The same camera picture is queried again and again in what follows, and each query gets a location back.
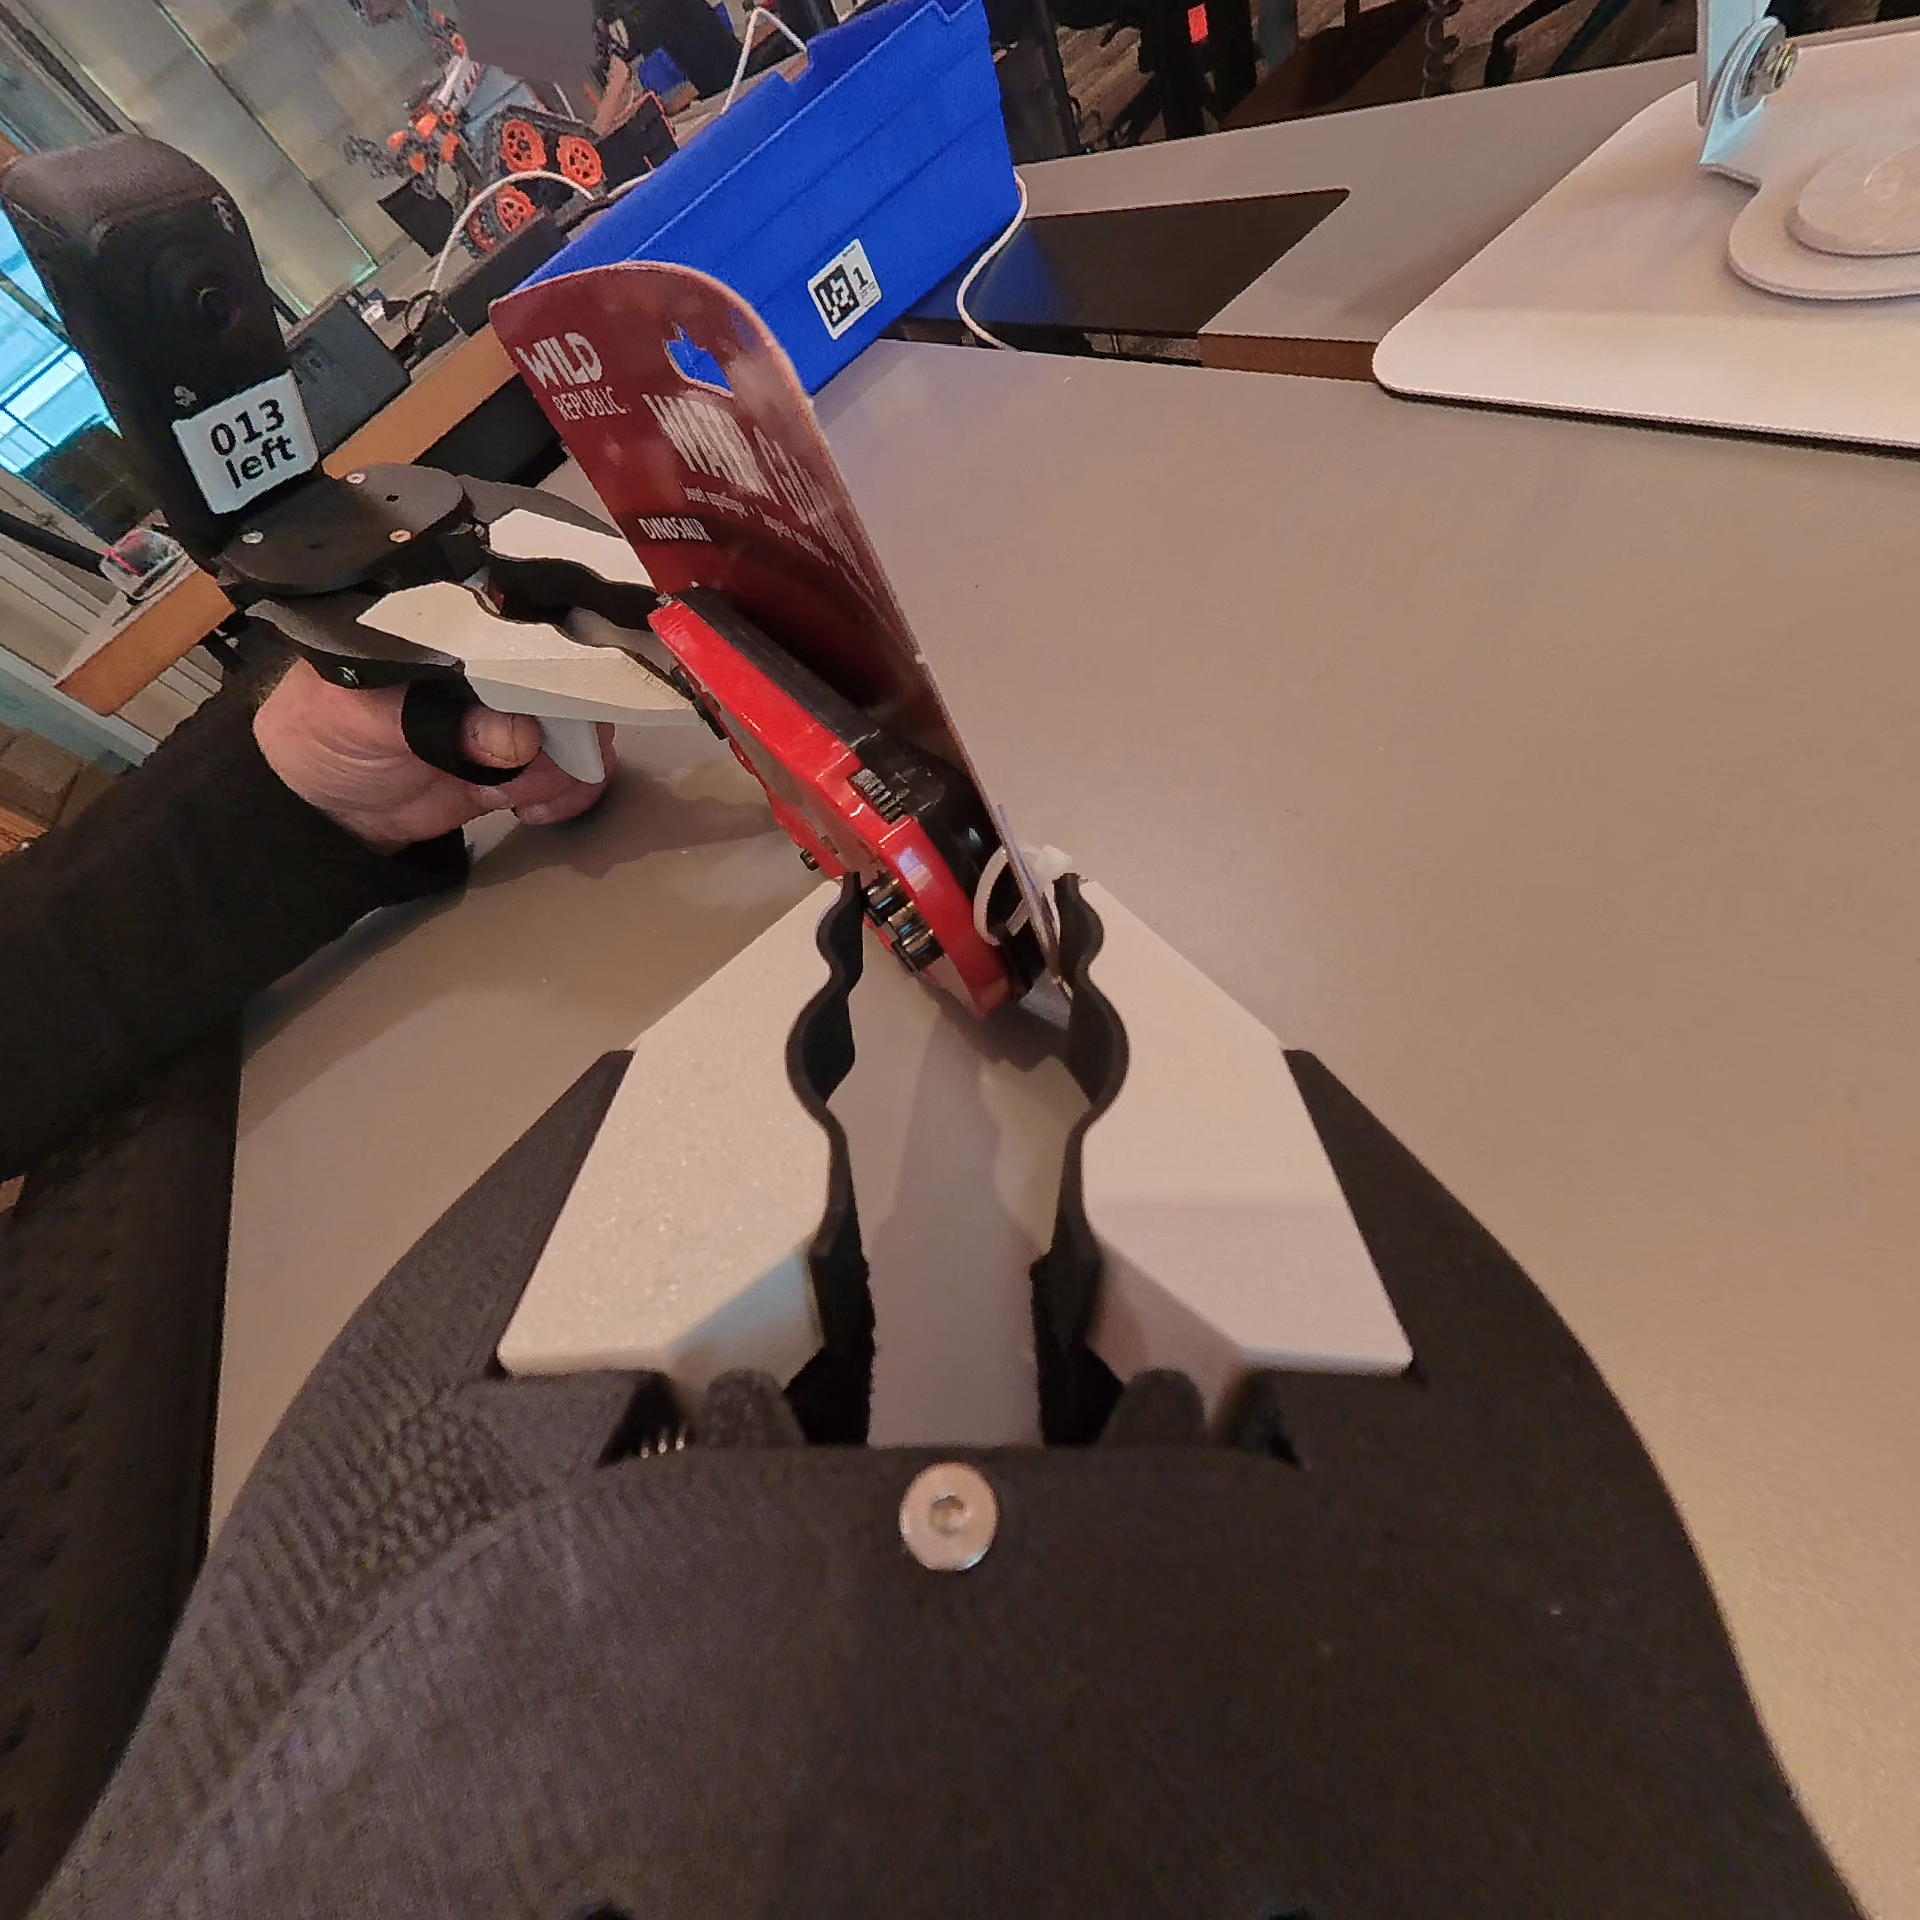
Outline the red handheld toy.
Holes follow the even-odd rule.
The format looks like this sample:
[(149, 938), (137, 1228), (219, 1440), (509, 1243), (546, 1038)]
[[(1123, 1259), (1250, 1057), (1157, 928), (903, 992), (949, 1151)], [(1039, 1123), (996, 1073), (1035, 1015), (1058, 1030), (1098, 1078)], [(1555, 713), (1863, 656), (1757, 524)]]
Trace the red handheld toy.
[(492, 329), (659, 593), (647, 625), (775, 822), (913, 974), (974, 1015), (1055, 970), (801, 375), (681, 265), (537, 279)]

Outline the black desk mat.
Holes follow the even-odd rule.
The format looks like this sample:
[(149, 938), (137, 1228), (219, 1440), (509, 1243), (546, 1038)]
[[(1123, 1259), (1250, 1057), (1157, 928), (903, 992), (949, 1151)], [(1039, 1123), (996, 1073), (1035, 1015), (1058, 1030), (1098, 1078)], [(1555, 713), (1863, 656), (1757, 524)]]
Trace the black desk mat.
[(1205, 326), (1350, 193), (1049, 214), (1022, 223), (967, 315), (1027, 353), (1194, 361)]

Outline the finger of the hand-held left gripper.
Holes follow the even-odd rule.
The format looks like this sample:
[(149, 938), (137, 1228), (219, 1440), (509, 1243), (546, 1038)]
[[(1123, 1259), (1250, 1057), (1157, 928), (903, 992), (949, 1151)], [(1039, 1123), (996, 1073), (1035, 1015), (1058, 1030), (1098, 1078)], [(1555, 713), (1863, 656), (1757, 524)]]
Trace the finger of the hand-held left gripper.
[(660, 724), (691, 712), (635, 656), (571, 640), (546, 623), (507, 620), (465, 586), (383, 595), (359, 625), (454, 659), (493, 712), (619, 727)]
[(559, 630), (590, 615), (623, 633), (647, 632), (663, 602), (623, 536), (527, 510), (486, 526), (486, 599), (506, 618)]

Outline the blue bin with tag sticker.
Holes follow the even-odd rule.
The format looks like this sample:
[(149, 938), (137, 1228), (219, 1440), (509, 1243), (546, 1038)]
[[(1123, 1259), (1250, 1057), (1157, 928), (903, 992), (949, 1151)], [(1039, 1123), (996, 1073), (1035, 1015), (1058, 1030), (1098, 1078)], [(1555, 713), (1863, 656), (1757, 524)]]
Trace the blue bin with tag sticker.
[(978, 3), (893, 3), (806, 47), (642, 179), (537, 282), (623, 262), (743, 296), (817, 394), (1018, 218)]

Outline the person's left hand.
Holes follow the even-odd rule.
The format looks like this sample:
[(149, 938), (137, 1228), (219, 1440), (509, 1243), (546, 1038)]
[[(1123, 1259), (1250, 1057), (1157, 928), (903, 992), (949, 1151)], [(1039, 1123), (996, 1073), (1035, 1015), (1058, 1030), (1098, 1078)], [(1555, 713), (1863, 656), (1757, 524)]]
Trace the person's left hand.
[(301, 659), (255, 710), (254, 736), (287, 790), (381, 854), (421, 846), (493, 812), (509, 812), (523, 826), (563, 826), (602, 799), (602, 783), (581, 783), (543, 755), (533, 715), (465, 712), (465, 758), (519, 770), (507, 784), (469, 784), (406, 748), (398, 688), (339, 688)]

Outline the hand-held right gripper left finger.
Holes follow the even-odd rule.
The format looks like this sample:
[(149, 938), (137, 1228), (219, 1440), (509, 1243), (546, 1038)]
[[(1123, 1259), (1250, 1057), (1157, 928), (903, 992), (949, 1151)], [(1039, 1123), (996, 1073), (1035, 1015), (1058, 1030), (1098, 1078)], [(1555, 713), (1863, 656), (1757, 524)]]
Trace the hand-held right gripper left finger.
[(691, 1406), (769, 1374), (806, 1438), (859, 1448), (873, 1296), (847, 1138), (854, 881), (820, 886), (630, 1047), (498, 1360), (511, 1376), (623, 1370)]

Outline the black storage crate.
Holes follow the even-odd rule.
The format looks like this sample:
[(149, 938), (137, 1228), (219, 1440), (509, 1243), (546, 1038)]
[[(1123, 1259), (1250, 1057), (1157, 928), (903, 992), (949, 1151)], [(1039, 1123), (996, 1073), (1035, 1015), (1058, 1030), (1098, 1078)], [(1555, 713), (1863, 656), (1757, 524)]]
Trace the black storage crate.
[(362, 312), (339, 296), (307, 315), (286, 353), (319, 455), (339, 447), (409, 388), (409, 374)]

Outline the orange black toy robot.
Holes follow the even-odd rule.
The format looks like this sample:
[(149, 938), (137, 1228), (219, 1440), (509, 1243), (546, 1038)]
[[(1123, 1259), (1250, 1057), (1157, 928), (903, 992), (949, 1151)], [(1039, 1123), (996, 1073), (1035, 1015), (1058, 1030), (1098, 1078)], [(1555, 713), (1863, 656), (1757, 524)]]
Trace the orange black toy robot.
[(473, 63), (457, 47), (396, 130), (349, 136), (347, 161), (383, 184), (378, 204), (425, 255), (501, 249), (521, 226), (612, 185), (593, 128), (559, 94)]

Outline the person's left forearm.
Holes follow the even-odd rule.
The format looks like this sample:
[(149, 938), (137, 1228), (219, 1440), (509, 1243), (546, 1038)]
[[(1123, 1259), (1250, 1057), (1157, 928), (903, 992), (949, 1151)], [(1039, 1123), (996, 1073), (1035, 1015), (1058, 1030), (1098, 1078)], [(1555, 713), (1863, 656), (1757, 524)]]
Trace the person's left forearm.
[(380, 854), (270, 769), (219, 697), (76, 824), (2, 864), (2, 1176), (386, 905), (465, 883), (462, 830)]

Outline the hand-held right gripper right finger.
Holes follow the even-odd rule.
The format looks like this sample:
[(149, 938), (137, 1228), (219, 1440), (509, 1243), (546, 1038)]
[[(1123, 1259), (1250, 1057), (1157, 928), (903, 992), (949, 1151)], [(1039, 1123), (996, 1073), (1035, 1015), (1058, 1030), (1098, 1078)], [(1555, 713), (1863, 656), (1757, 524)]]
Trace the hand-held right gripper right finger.
[(1055, 886), (1089, 1108), (1030, 1271), (1039, 1432), (1098, 1440), (1185, 1376), (1220, 1424), (1259, 1372), (1403, 1376), (1407, 1337), (1281, 1040), (1102, 886)]

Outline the black pole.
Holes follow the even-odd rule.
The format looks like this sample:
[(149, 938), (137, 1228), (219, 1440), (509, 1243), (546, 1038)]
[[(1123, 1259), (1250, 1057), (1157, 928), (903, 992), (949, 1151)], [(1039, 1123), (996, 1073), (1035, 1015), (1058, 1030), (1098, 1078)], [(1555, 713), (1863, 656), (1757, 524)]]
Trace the black pole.
[(1022, 48), (1037, 84), (1037, 132), (1027, 142), (1030, 161), (1070, 159), (1084, 152), (1076, 107), (1066, 80), (1058, 22), (1049, 3), (1023, 6)]

